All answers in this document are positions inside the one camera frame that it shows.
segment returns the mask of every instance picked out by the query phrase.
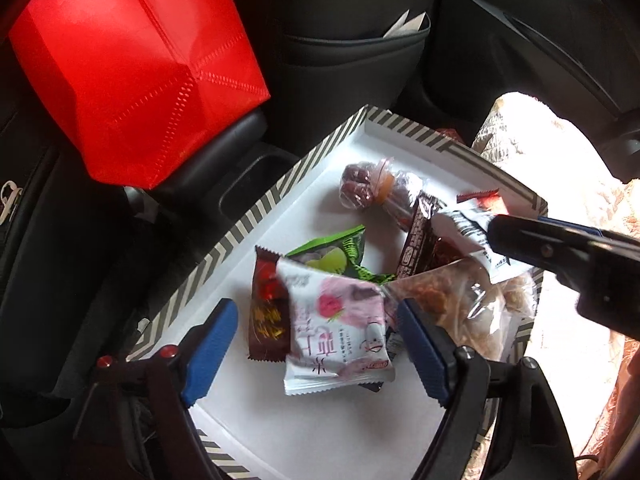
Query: cartoon face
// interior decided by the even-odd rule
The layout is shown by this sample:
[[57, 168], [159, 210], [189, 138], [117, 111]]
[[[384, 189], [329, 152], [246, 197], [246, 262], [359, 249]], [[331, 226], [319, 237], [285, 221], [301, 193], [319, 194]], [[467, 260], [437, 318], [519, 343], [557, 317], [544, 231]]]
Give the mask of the cartoon face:
[[365, 329], [365, 340], [360, 343], [360, 348], [365, 352], [378, 353], [385, 347], [384, 339], [380, 339], [380, 323], [372, 321]]

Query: red bag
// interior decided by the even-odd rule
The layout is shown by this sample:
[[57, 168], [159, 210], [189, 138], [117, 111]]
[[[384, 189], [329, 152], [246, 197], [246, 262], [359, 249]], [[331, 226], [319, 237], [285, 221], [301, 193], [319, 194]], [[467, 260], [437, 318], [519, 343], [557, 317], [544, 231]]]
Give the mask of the red bag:
[[110, 184], [153, 188], [269, 97], [233, 0], [32, 0], [10, 39]]

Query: black cable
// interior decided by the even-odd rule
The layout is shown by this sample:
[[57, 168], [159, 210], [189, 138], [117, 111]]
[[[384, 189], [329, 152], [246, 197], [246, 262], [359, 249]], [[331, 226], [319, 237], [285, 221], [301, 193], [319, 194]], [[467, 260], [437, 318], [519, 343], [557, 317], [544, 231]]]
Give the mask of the black cable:
[[598, 463], [598, 456], [597, 455], [580, 455], [574, 458], [574, 460], [576, 462], [578, 462], [578, 460], [593, 460], [596, 464]]

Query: car door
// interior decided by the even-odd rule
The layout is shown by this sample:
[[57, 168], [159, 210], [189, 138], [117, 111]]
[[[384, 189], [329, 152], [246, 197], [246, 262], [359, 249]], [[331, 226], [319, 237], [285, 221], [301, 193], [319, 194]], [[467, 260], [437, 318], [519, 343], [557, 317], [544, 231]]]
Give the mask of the car door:
[[600, 0], [441, 0], [432, 27], [399, 106], [467, 140], [508, 91], [539, 98], [596, 145], [640, 107], [640, 62]]

